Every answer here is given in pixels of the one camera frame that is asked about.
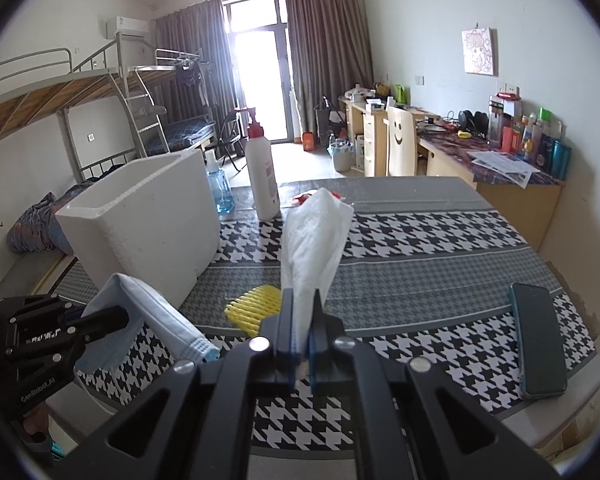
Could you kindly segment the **person's left hand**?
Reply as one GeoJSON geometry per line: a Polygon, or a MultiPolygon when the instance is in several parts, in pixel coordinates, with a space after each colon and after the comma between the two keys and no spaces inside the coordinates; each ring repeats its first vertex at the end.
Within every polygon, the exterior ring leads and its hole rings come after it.
{"type": "Polygon", "coordinates": [[[50,410],[45,402],[38,404],[33,410],[27,412],[23,417],[23,430],[31,438],[50,435],[50,410]]]}

